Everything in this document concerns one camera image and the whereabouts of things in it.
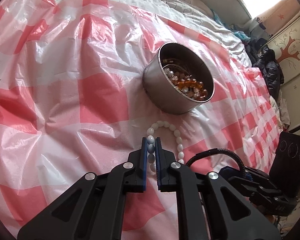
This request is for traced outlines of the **person's right hand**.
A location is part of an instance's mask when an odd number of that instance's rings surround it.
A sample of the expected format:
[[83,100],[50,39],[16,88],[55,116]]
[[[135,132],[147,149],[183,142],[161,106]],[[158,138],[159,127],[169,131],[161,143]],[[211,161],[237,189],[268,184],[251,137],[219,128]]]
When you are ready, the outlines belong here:
[[273,215],[270,215],[268,211],[265,210],[265,208],[262,205],[256,205],[251,203],[255,208],[258,209],[258,211],[260,211],[260,213],[262,213],[270,222],[271,224],[274,224],[275,222],[275,217]]

